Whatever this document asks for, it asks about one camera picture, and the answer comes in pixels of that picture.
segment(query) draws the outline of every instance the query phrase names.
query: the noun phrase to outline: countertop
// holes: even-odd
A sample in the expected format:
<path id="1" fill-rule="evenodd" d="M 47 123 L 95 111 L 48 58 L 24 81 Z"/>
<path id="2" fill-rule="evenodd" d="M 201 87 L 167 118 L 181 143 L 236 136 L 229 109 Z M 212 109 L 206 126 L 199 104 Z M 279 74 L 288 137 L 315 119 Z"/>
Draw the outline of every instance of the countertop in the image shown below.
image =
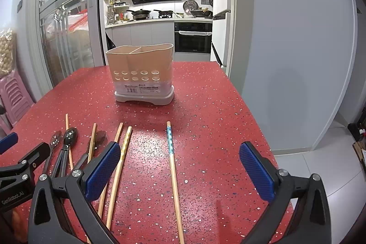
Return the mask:
<path id="1" fill-rule="evenodd" d="M 140 23 L 147 23 L 147 22 L 199 22 L 199 23 L 212 23 L 212 19 L 205 19 L 205 18 L 160 18 L 160 19 L 147 19 L 147 20 L 136 20 L 132 22 L 123 22 L 117 24 L 106 25 L 105 28 L 111 28 L 116 26 L 122 25 L 133 25 L 133 24 L 140 24 Z"/>
<path id="2" fill-rule="evenodd" d="M 86 150 L 94 122 L 109 140 L 120 122 L 124 122 L 121 139 L 131 125 L 111 230 L 120 243 L 178 244 L 166 136 L 166 122 L 171 121 L 186 243 L 240 243 L 267 203 L 239 161 L 239 145 L 250 140 L 264 157 L 276 162 L 248 107 L 217 63 L 174 62 L 173 69 L 175 97 L 167 106 L 118 103 L 108 67 L 79 69 L 17 123 L 13 131 L 19 142 L 0 156 L 0 166 L 16 164 L 39 142 L 49 142 L 55 131 L 65 132 L 66 113 L 70 126 L 79 130 L 72 149 L 74 163 Z M 111 188 L 109 183 L 107 203 Z M 68 200 L 65 207 L 78 237 L 86 241 Z M 29 208 L 30 201 L 17 208 L 22 218 L 28 217 Z M 281 237 L 291 214 L 289 207 L 272 240 Z"/>

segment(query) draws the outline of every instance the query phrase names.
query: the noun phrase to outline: spoon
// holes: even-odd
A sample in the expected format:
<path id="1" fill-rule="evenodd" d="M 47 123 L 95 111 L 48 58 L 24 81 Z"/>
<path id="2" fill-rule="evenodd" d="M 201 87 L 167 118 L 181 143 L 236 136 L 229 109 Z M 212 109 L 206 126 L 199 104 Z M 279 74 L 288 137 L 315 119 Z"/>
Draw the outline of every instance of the spoon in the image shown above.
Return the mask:
<path id="1" fill-rule="evenodd" d="M 100 148 L 100 145 L 102 145 L 105 140 L 107 139 L 107 133 L 106 131 L 97 131 L 96 137 L 95 137 L 95 143 L 94 143 L 94 155 L 98 152 L 98 149 Z M 89 138 L 88 146 L 86 148 L 86 152 L 80 157 L 78 162 L 76 163 L 74 169 L 79 169 L 88 159 L 89 156 L 89 145 L 92 138 Z"/>
<path id="2" fill-rule="evenodd" d="M 75 145 L 77 140 L 78 140 L 78 130 L 75 127 L 71 127 L 67 131 L 65 131 L 64 145 L 62 147 L 63 155 L 62 155 L 62 162 L 61 162 L 60 177 L 64 177 L 66 175 L 66 164 L 67 164 L 67 160 L 68 160 L 68 152 L 71 149 L 71 147 Z"/>
<path id="3" fill-rule="evenodd" d="M 60 143 L 61 134 L 62 134 L 61 131 L 56 131 L 54 133 L 54 135 L 52 136 L 52 138 L 51 138 L 51 141 L 49 143 L 49 147 L 51 149 L 51 152 L 50 152 L 48 158 L 46 159 L 45 165 L 43 166 L 43 171 L 42 171 L 43 174 L 48 173 L 49 161 L 51 160 L 54 148 Z"/>

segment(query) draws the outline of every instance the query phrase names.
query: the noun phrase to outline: black spoon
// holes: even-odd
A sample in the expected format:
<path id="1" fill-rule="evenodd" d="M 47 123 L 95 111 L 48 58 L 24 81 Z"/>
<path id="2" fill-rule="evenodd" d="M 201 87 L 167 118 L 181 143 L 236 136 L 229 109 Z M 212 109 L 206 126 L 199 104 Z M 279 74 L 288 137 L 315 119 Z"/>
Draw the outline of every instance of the black spoon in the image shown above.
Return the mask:
<path id="1" fill-rule="evenodd" d="M 97 131 L 95 143 L 94 143 L 94 155 L 95 156 L 98 152 L 98 149 L 100 148 L 100 145 L 102 145 L 106 139 L 107 139 L 106 131 Z M 80 159 L 76 163 L 74 169 L 79 169 L 87 161 L 88 156 L 89 156 L 89 145 L 87 146 L 86 152 L 80 157 Z"/>
<path id="2" fill-rule="evenodd" d="M 60 143 L 61 135 L 62 135 L 62 132 L 61 131 L 56 131 L 54 133 L 54 135 L 52 136 L 52 138 L 51 138 L 51 141 L 49 143 L 49 147 L 51 149 L 51 152 L 49 154 L 49 157 L 45 161 L 45 165 L 43 166 L 43 171 L 42 171 L 43 174 L 48 174 L 49 162 L 51 160 L 51 157 L 52 157 L 52 153 L 54 151 L 54 148 Z"/>
<path id="3" fill-rule="evenodd" d="M 63 137 L 63 146 L 57 156 L 56 163 L 54 164 L 54 170 L 52 171 L 51 178 L 55 178 L 58 173 L 60 177 L 64 177 L 66 174 L 66 164 L 68 159 L 69 147 L 73 146 L 78 139 L 78 130 L 74 127 L 69 128 Z"/>

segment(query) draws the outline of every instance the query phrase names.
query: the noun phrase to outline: tiled floor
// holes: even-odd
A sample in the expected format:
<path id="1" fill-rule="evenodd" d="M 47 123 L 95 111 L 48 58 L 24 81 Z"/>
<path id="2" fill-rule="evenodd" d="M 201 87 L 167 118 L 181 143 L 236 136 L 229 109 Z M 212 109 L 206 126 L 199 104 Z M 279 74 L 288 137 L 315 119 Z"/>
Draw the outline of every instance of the tiled floor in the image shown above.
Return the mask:
<path id="1" fill-rule="evenodd" d="M 333 122 L 318 147 L 311 152 L 275 156 L 280 168 L 293 176 L 322 177 L 332 221 L 332 243 L 338 244 L 366 202 L 366 176 L 354 152 L 347 128 Z M 296 199 L 291 200 L 295 206 Z"/>

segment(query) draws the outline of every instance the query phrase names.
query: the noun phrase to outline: bag of eggs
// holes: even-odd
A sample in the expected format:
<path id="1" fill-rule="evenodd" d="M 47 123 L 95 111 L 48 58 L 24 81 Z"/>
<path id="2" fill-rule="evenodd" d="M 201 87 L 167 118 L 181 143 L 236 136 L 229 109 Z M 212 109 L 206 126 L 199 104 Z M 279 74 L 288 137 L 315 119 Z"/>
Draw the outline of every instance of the bag of eggs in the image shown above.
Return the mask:
<path id="1" fill-rule="evenodd" d="M 0 31 L 0 78 L 15 69 L 15 34 L 11 29 Z"/>

